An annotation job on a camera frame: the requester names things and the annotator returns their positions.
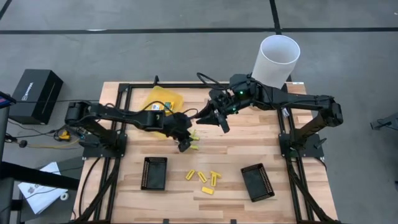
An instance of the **white paper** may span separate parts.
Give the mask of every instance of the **white paper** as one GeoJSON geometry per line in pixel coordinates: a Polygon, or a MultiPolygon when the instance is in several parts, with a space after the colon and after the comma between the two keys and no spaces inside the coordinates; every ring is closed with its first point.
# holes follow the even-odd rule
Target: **white paper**
{"type": "MultiPolygon", "coordinates": [[[[61,175],[56,162],[51,162],[49,165],[41,168],[41,171],[51,172],[53,174],[61,175]]],[[[68,191],[67,189],[55,189],[54,187],[45,187],[39,184],[31,184],[25,182],[20,183],[18,187],[21,190],[21,192],[24,194],[24,197],[28,198],[27,202],[35,214],[40,214],[41,212],[43,212],[56,199],[58,199],[61,196],[61,194],[68,191]]]]}

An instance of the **white cylinder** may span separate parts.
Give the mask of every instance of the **white cylinder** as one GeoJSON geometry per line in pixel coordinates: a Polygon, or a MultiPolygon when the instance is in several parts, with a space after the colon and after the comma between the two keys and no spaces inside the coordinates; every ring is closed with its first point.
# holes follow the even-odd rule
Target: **white cylinder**
{"type": "Polygon", "coordinates": [[[284,35],[269,36],[261,42],[252,77],[267,86],[282,88],[299,57],[296,41],[284,35]]]}

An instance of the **black tray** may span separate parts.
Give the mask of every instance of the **black tray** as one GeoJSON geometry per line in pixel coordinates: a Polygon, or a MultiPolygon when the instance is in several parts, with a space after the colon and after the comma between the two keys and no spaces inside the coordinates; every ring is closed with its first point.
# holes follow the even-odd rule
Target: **black tray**
{"type": "Polygon", "coordinates": [[[241,169],[244,184],[252,202],[257,202],[275,195],[262,164],[241,169]]]}
{"type": "Polygon", "coordinates": [[[166,157],[145,157],[141,190],[164,190],[166,185],[166,157]]]}

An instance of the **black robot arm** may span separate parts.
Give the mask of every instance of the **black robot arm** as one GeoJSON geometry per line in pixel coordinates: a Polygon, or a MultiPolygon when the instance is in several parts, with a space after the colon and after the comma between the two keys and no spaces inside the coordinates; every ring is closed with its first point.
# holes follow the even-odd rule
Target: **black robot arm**
{"type": "MultiPolygon", "coordinates": [[[[188,128],[192,124],[189,117],[183,113],[166,116],[164,111],[142,110],[135,112],[104,106],[100,103],[81,101],[69,104],[65,123],[69,126],[84,128],[98,137],[100,144],[108,147],[117,146],[120,134],[117,131],[104,128],[96,122],[97,119],[132,124],[144,131],[158,131],[167,137],[171,136],[178,140],[178,148],[181,152],[190,147],[188,128]]],[[[84,141],[81,141],[80,144],[87,146],[84,141]]]]}
{"type": "Polygon", "coordinates": [[[250,75],[236,74],[229,80],[229,90],[211,90],[206,107],[195,118],[198,124],[221,126],[224,133],[229,131],[227,116],[238,114],[248,106],[261,110],[297,108],[319,111],[318,115],[291,135],[292,147],[300,149],[307,138],[326,126],[334,127],[343,123],[341,108],[332,96],[299,95],[286,93],[278,88],[266,86],[250,75]]]}

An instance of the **concrete floor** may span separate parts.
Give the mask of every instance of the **concrete floor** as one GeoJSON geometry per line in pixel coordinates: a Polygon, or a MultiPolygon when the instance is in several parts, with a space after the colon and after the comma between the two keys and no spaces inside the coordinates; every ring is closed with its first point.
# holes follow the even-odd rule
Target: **concrete floor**
{"type": "MultiPolygon", "coordinates": [[[[282,27],[398,27],[396,0],[276,0],[282,27]]],[[[131,29],[159,27],[273,27],[264,0],[14,0],[0,29],[131,29]]],[[[12,93],[26,68],[52,69],[65,82],[59,97],[98,99],[104,81],[218,80],[250,72],[258,34],[0,35],[0,90],[12,93]]],[[[344,124],[321,132],[331,191],[346,223],[398,220],[398,139],[393,130],[372,131],[369,122],[398,112],[398,33],[293,33],[302,49],[294,81],[310,94],[341,103],[344,124]]],[[[66,103],[58,103],[47,126],[62,125],[66,103]]],[[[9,125],[13,135],[30,134],[9,125]]],[[[53,143],[48,137],[30,143],[53,143]]],[[[4,160],[28,167],[81,155],[7,145],[4,160]]],[[[50,218],[65,222],[70,208],[50,218]]]]}

